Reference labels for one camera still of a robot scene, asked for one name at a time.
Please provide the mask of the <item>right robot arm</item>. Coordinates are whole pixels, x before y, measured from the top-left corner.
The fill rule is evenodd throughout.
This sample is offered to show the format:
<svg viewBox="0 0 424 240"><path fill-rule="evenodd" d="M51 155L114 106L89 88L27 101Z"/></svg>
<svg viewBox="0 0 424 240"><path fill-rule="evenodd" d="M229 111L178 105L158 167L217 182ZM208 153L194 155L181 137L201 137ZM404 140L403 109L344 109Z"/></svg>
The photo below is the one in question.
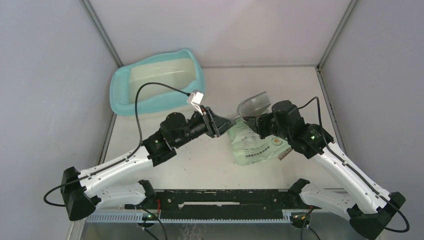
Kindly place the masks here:
<svg viewBox="0 0 424 240"><path fill-rule="evenodd" d="M271 104L268 99L245 100L238 114L261 139L275 136L287 141L297 153L323 168L345 193L323 189L309 180L299 179L289 189L289 203L305 204L331 212L349 222L362 237L375 240L401 213L405 197L389 192L371 180L343 152L322 123L306 123L300 108L289 100Z"/></svg>

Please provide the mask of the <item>green cat litter bag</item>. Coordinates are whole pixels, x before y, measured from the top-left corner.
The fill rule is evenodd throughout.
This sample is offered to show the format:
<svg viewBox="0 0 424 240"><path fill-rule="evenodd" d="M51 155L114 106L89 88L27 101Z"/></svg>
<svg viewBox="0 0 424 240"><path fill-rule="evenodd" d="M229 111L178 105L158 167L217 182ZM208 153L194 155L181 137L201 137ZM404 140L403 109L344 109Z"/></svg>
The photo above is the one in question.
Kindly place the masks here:
<svg viewBox="0 0 424 240"><path fill-rule="evenodd" d="M241 118L228 131L234 161L239 166L247 166L262 161L278 159L278 155L291 148L286 140L270 135L261 139Z"/></svg>

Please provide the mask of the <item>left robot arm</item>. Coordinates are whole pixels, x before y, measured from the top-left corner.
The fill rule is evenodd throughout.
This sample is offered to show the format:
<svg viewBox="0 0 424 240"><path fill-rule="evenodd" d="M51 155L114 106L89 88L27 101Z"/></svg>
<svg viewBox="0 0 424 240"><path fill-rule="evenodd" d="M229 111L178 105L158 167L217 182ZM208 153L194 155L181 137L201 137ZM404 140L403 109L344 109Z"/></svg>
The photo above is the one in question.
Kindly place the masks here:
<svg viewBox="0 0 424 240"><path fill-rule="evenodd" d="M119 205L153 207L157 196L149 181L116 186L127 175L152 169L176 156L176 150L205 134L218 138L236 124L235 120L216 115L201 106L190 119L180 112L170 113L158 131L135 149L101 165L78 171L63 171L59 188L68 219L84 219L96 210Z"/></svg>

